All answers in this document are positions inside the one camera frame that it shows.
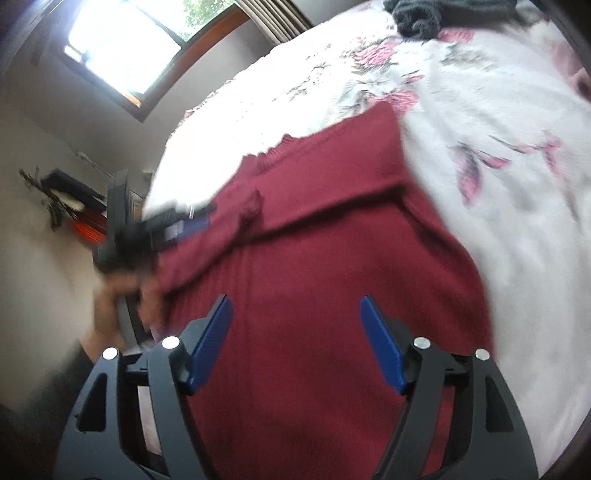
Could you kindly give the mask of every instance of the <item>red knit fabric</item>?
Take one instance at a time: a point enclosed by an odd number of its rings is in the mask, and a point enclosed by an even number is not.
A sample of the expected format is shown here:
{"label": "red knit fabric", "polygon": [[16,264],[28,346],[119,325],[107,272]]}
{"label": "red knit fabric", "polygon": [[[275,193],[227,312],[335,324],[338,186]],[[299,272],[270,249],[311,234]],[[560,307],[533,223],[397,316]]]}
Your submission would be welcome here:
{"label": "red knit fabric", "polygon": [[[404,399],[384,383],[360,299],[440,348],[492,343],[476,267],[409,175],[391,107],[246,157],[215,202],[209,230],[163,255],[160,279],[170,332],[221,293],[234,306],[212,377],[189,400],[216,469],[369,479]],[[441,425],[439,458],[445,435]]]}

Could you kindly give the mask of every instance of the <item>white bedspread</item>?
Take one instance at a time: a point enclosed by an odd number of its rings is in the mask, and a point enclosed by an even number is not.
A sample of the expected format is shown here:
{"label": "white bedspread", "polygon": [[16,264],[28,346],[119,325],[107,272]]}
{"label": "white bedspread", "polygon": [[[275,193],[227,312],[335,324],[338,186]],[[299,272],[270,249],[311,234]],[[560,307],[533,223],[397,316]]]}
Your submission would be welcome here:
{"label": "white bedspread", "polygon": [[147,211],[207,200],[243,155],[381,100],[400,115],[410,169],[478,266],[496,360],[543,473],[591,407],[591,104],[528,31],[402,41],[381,0],[360,5],[276,47],[191,111]]}

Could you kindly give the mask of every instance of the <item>human hand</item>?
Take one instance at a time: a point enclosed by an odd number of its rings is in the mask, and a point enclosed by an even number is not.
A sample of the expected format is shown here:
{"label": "human hand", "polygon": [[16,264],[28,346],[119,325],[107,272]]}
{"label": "human hand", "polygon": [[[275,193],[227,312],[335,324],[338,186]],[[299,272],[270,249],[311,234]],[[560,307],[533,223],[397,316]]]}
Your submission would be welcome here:
{"label": "human hand", "polygon": [[159,327],[165,321],[165,302],[155,277],[148,277],[139,284],[133,272],[121,271],[108,274],[103,287],[95,294],[94,321],[88,334],[80,340],[86,355],[96,362],[105,348],[114,346],[120,351],[125,342],[119,330],[115,302],[118,297],[141,292],[139,317],[146,330]]}

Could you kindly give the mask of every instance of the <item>tree foliage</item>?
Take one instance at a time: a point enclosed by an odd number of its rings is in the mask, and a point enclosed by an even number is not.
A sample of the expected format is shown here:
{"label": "tree foliage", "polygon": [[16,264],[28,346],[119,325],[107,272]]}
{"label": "tree foliage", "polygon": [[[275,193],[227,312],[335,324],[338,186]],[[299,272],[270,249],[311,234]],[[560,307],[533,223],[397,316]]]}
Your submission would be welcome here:
{"label": "tree foliage", "polygon": [[233,0],[183,0],[187,26],[195,32],[233,3]]}

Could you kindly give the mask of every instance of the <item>window frame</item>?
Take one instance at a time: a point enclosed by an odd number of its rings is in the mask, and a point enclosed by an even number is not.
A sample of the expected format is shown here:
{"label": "window frame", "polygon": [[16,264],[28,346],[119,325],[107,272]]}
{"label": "window frame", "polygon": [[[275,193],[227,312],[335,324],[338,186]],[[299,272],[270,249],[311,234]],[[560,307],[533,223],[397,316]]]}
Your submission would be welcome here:
{"label": "window frame", "polygon": [[[98,75],[91,72],[83,64],[78,63],[64,52],[66,46],[69,45],[68,37],[70,31],[72,30],[74,22],[78,18],[78,14],[82,10],[84,3],[85,0],[80,0],[76,7],[72,8],[69,14],[63,18],[63,22],[59,28],[60,33],[59,35],[56,35],[55,40],[52,42],[51,49],[68,68],[91,84],[97,86],[101,91],[105,92],[115,101],[115,103],[123,107],[130,115],[140,122],[144,122],[148,118],[148,115],[154,110],[156,105],[158,105],[158,102],[189,68],[191,68],[220,40],[227,37],[248,20],[246,13],[244,13],[237,4],[230,5],[219,15],[210,20],[201,30],[187,40],[184,46],[182,46],[176,55],[170,60],[162,73],[146,90],[143,99],[141,100],[141,105],[138,107],[123,93],[116,90]],[[170,35],[167,27],[145,12],[143,13]],[[173,38],[174,41],[177,41],[175,38],[177,35],[174,32],[173,35],[170,35],[171,38]]]}

